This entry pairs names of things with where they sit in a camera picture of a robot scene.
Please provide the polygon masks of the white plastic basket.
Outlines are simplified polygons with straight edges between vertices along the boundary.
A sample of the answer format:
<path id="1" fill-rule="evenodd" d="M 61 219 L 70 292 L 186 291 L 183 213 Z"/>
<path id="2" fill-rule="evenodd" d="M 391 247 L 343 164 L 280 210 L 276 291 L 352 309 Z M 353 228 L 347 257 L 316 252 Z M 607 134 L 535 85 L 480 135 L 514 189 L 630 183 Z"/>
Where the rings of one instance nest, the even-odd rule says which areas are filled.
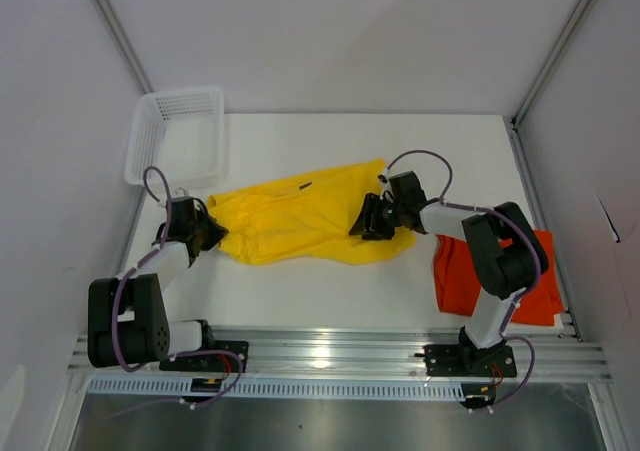
<path id="1" fill-rule="evenodd" d="M 143 184 L 149 166 L 163 171 L 172 187 L 204 189 L 227 171 L 224 94 L 214 86 L 143 95 L 136 103 L 124 179 Z"/>

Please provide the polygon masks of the yellow shorts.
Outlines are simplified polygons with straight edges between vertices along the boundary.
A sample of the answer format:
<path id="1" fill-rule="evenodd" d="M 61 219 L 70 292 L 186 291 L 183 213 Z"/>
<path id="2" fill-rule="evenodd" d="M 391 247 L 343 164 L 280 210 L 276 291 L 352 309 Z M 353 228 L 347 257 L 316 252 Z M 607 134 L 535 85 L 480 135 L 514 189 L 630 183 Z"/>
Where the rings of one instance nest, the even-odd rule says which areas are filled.
<path id="1" fill-rule="evenodd" d="M 301 257 L 349 265 L 393 259 L 415 245 L 414 233 L 401 229 L 382 241 L 349 234 L 365 196 L 381 189 L 384 167 L 376 158 L 211 195 L 207 210 L 228 230 L 219 248 L 254 266 Z"/>

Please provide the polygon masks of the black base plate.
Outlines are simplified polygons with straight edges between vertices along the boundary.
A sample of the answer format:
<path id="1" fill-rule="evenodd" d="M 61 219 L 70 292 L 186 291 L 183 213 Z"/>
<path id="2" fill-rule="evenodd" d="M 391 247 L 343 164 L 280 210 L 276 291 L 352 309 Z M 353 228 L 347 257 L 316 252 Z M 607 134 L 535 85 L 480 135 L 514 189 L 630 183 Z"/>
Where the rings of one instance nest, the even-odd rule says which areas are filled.
<path id="1" fill-rule="evenodd" d="M 415 353 L 432 377 L 506 377 L 517 376 L 513 350 L 506 344 L 476 349 L 473 346 L 431 344 Z"/>
<path id="2" fill-rule="evenodd" d="M 172 372 L 210 372 L 236 373 L 239 369 L 246 370 L 249 357 L 249 342 L 237 340 L 218 340 L 213 344 L 213 350 L 202 353 L 196 351 L 194 356 L 166 359 L 159 364 L 162 371 Z"/>

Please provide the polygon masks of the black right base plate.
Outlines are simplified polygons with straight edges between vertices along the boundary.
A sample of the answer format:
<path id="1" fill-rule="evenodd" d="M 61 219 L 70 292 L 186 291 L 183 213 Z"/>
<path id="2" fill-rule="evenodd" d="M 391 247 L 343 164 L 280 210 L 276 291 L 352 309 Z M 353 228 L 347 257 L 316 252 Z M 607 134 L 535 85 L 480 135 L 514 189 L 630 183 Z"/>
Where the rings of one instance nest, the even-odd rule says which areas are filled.
<path id="1" fill-rule="evenodd" d="M 431 344 L 415 353 L 432 377 L 506 377 L 517 376 L 513 350 L 506 344 L 476 349 L 473 346 Z"/>

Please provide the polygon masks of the orange shorts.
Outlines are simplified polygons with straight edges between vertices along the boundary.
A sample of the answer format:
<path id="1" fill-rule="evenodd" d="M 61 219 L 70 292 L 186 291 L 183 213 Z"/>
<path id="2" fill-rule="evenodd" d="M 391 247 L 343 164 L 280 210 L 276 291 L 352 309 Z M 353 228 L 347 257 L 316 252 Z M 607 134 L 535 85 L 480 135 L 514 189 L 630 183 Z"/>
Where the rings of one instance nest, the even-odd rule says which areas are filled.
<path id="1" fill-rule="evenodd" d="M 539 284 L 522 300 L 512 322 L 523 325 L 552 326 L 555 316 L 564 309 L 553 264 L 553 236 L 536 230 L 536 237 L 548 259 L 549 269 Z M 433 260 L 436 300 L 441 312 L 471 316 L 480 294 L 480 282 L 473 268 L 466 242 L 437 235 L 438 246 Z"/>

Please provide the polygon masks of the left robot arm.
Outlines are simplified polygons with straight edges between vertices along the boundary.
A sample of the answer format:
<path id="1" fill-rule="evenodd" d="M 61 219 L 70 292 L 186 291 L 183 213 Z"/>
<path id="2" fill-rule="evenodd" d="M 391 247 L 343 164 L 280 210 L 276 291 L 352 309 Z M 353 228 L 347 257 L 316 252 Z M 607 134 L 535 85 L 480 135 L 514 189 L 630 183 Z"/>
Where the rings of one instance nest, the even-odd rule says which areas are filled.
<path id="1" fill-rule="evenodd" d="M 89 286 L 91 365 L 135 372 L 147 363 L 181 355 L 192 369 L 209 369 L 216 361 L 217 347 L 209 340 L 208 323 L 202 319 L 171 322 L 164 292 L 226 235 L 201 199 L 173 199 L 168 221 L 160 225 L 149 252 L 130 270 L 96 279 Z"/>

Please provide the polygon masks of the aluminium frame post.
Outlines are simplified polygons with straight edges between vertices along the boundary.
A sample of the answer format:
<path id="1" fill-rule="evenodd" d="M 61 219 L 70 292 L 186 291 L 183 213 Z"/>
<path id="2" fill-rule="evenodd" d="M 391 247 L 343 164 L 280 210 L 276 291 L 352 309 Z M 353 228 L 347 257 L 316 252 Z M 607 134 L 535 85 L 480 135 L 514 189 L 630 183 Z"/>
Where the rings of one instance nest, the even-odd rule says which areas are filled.
<path id="1" fill-rule="evenodd" d="M 139 94 L 152 93 L 151 82 L 111 0 L 90 1 Z"/>
<path id="2" fill-rule="evenodd" d="M 524 97 L 510 119 L 512 129 L 515 132 L 520 129 L 528 114 L 539 101 L 543 91 L 552 80 L 572 42 L 586 23 L 597 1 L 598 0 L 576 0 L 573 4 L 568 17 L 553 41 L 535 78 L 527 88 Z"/>

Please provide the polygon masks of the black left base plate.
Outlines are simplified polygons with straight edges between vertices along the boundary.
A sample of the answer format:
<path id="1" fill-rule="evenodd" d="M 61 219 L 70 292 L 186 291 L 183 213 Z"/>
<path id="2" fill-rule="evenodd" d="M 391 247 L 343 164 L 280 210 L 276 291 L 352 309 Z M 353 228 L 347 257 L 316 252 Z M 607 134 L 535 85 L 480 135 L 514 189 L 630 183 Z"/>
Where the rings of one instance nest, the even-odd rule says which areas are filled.
<path id="1" fill-rule="evenodd" d="M 213 344 L 213 350 L 202 353 L 196 351 L 194 356 L 166 359 L 159 364 L 162 371 L 172 372 L 210 372 L 236 373 L 239 369 L 246 370 L 249 357 L 249 342 L 237 340 L 218 340 Z"/>

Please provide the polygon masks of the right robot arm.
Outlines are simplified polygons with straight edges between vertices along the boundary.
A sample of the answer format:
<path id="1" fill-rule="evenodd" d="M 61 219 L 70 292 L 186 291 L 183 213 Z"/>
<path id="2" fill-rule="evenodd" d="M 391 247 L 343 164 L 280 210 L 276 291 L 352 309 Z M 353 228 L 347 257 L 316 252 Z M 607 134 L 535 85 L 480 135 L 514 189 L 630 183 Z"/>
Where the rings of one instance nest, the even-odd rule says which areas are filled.
<path id="1" fill-rule="evenodd" d="M 480 293 L 470 321 L 459 332 L 456 360 L 464 372 L 481 373 L 506 347 L 504 331 L 516 305 L 549 268 L 540 241 L 514 202 L 487 208 L 429 199 L 412 171 L 382 181 L 385 191 L 365 195 L 349 234 L 382 241 L 406 228 L 468 246 Z"/>

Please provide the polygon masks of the aluminium mounting rail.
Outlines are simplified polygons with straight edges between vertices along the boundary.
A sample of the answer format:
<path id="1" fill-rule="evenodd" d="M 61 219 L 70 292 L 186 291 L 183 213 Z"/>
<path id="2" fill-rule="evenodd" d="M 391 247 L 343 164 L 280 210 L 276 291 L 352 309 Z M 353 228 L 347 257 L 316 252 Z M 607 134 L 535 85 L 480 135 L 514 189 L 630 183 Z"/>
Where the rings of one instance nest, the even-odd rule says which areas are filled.
<path id="1" fill-rule="evenodd" d="M 248 375 L 255 378 L 407 380 L 426 373 L 417 355 L 430 344 L 453 344 L 452 331 L 363 331 L 215 327 L 219 340 L 249 343 Z M 562 333 L 528 334 L 536 353 L 531 380 L 537 383 L 608 383 L 604 350 Z"/>

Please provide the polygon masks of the right aluminium frame post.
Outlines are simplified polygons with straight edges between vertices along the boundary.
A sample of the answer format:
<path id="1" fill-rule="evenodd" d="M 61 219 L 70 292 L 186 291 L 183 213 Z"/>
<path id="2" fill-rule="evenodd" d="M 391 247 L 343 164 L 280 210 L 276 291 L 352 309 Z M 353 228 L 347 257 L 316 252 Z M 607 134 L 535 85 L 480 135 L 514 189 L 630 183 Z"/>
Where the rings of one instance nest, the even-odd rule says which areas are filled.
<path id="1" fill-rule="evenodd" d="M 528 114 L 539 101 L 543 91 L 552 80 L 572 42 L 586 23 L 597 1 L 598 0 L 576 0 L 573 4 L 568 17 L 553 41 L 535 78 L 527 88 L 524 97 L 510 119 L 512 129 L 515 132 L 520 129 Z"/>

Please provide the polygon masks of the left aluminium frame post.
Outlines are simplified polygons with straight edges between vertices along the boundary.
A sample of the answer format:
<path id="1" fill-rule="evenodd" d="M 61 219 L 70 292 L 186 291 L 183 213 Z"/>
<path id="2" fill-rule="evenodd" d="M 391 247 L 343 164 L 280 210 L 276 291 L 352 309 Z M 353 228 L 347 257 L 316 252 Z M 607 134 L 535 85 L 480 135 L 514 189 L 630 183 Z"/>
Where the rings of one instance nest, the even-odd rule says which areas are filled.
<path id="1" fill-rule="evenodd" d="M 111 0 L 90 1 L 139 94 L 152 93 L 151 82 Z"/>

